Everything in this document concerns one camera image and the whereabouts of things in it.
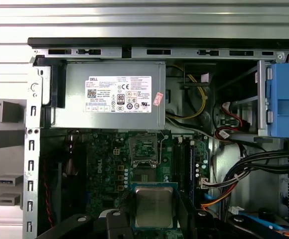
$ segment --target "green circuit board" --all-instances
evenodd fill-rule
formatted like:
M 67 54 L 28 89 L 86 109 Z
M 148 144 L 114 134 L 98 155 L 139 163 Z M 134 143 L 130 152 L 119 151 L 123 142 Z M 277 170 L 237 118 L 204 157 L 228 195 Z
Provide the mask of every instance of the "green circuit board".
M 187 135 L 187 141 L 196 140 L 196 158 L 203 162 L 208 157 L 207 140 L 202 135 Z M 179 135 L 162 133 L 98 132 L 87 134 L 87 206 L 86 213 L 98 217 L 112 208 L 118 208 L 131 182 L 172 182 L 172 171 L 184 155 L 172 154 Z M 208 168 L 202 170 L 207 174 Z M 181 239 L 179 230 L 138 232 L 139 239 Z

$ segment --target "metal panel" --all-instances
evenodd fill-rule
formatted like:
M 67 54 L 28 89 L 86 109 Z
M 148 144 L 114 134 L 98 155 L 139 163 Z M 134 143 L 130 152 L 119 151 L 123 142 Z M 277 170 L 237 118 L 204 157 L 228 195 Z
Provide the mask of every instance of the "metal panel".
M 66 108 L 55 110 L 53 127 L 73 128 L 164 128 L 164 101 L 151 113 L 89 113 L 85 111 L 85 81 L 90 76 L 152 76 L 152 102 L 157 92 L 165 92 L 165 65 L 156 61 L 104 61 L 68 64 Z
M 70 36 L 289 39 L 289 1 L 0 0 L 0 43 Z
M 42 81 L 44 71 L 49 68 L 32 68 L 27 86 L 23 191 L 23 238 L 26 239 L 37 237 Z

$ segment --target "warning sticker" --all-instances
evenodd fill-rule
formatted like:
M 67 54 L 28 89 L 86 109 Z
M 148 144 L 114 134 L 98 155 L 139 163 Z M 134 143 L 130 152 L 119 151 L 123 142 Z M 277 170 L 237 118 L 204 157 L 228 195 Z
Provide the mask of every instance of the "warning sticker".
M 151 76 L 90 76 L 86 112 L 150 113 Z

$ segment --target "blue drive bay bracket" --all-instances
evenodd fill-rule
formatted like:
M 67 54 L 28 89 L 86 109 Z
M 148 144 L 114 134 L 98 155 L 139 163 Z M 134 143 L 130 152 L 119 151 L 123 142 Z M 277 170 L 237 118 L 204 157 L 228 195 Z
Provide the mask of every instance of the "blue drive bay bracket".
M 268 100 L 268 133 L 272 137 L 289 138 L 289 64 L 271 66 L 272 80 L 266 81 Z

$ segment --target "black ram slot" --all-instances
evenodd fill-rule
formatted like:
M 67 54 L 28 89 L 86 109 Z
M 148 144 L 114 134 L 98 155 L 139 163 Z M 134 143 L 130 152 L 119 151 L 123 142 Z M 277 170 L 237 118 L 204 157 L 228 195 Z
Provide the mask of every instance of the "black ram slot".
M 179 162 L 179 156 L 181 152 L 181 147 L 180 145 L 175 145 L 172 149 L 172 167 L 171 167 L 171 172 L 172 172 L 172 181 L 179 183 L 179 167 L 178 167 L 178 162 Z
M 181 144 L 181 155 L 179 158 L 179 169 L 180 169 L 180 187 L 181 190 L 185 188 L 185 146 Z
M 189 150 L 189 197 L 191 202 L 194 204 L 194 193 L 195 193 L 195 154 L 194 154 L 194 145 L 190 146 Z

